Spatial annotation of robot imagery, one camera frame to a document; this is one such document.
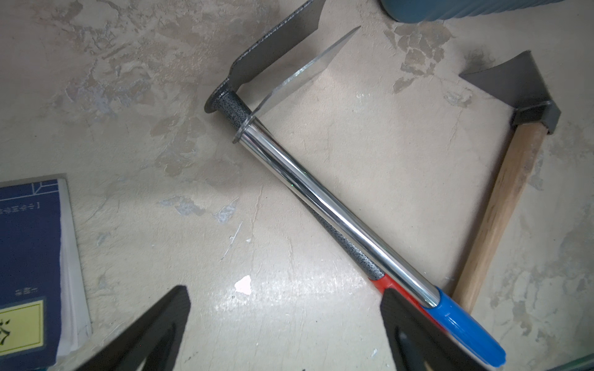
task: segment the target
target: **white paint chip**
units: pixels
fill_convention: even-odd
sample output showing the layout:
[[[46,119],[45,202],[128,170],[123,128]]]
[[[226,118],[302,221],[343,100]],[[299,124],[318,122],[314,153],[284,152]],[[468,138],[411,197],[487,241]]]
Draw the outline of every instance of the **white paint chip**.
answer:
[[[250,278],[249,275],[247,275],[235,283],[235,291],[237,291],[238,293],[251,295],[251,293],[252,293],[251,283],[252,283],[252,279]]]

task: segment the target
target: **gardening tool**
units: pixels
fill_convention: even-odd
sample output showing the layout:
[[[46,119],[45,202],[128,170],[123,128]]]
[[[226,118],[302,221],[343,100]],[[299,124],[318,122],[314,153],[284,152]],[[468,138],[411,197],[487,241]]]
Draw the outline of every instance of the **gardening tool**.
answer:
[[[545,136],[555,131],[561,111],[551,99],[529,50],[498,66],[460,77],[514,107],[511,127],[516,130],[452,295],[470,313],[497,245],[534,168],[536,155]]]
[[[262,107],[267,103],[262,102],[252,112],[236,93],[242,84],[252,80],[317,29],[324,2],[307,1],[240,55],[232,64],[227,79],[206,101],[204,110],[207,113],[218,110],[224,114],[238,131],[234,141],[239,141],[252,152],[313,211],[318,220],[323,221],[324,227],[343,248],[350,250],[351,257],[374,280],[380,291],[390,286],[406,293],[407,298],[416,302],[416,307],[422,313],[437,321],[481,360],[500,366],[505,362],[505,351],[499,344],[468,313],[357,218],[272,137],[255,116],[256,111],[262,112]],[[331,56],[355,31],[346,34],[320,56],[297,70],[266,99],[272,102],[275,94],[282,97],[295,90],[292,88],[295,84],[299,86],[306,80],[300,78],[301,74],[311,74],[309,70],[317,71],[318,67],[327,65]]]

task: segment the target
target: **red grip section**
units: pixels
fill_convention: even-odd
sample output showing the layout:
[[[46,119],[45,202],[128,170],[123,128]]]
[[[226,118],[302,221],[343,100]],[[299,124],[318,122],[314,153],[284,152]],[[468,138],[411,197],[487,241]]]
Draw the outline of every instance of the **red grip section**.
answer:
[[[398,291],[400,295],[404,296],[405,299],[410,302],[410,304],[413,304],[415,308],[417,308],[421,313],[425,315],[425,317],[429,318],[435,326],[439,327],[443,332],[446,332],[446,329],[444,329],[439,323],[437,323],[437,321],[433,319],[433,317],[430,316],[429,313],[427,313],[425,308],[423,308],[423,306],[420,305],[419,302],[417,302],[416,299],[408,293],[408,291],[406,291],[402,286],[400,286],[396,281],[394,281],[389,275],[384,274],[384,276],[379,280],[370,281],[373,283],[375,288],[377,288],[380,291],[382,295],[384,294],[384,291],[387,288],[393,288],[396,291]]]

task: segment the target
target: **stained floor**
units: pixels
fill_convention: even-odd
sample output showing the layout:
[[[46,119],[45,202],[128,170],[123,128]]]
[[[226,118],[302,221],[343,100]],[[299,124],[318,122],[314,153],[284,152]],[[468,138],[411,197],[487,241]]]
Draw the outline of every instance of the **stained floor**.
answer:
[[[0,181],[68,179],[93,337],[71,370],[176,284],[192,300],[176,370],[393,369],[380,295],[203,104],[299,0],[5,0]],[[328,0],[320,29],[240,95],[361,25],[261,119],[434,284],[451,290],[511,110],[458,74],[530,49],[563,114],[473,316],[504,370],[594,349],[594,3],[407,25]]]

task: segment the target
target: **yellow label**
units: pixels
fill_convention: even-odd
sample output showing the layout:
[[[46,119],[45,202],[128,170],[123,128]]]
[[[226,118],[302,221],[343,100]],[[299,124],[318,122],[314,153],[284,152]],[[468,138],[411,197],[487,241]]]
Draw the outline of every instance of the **yellow label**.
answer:
[[[43,346],[43,300],[0,309],[0,356]]]

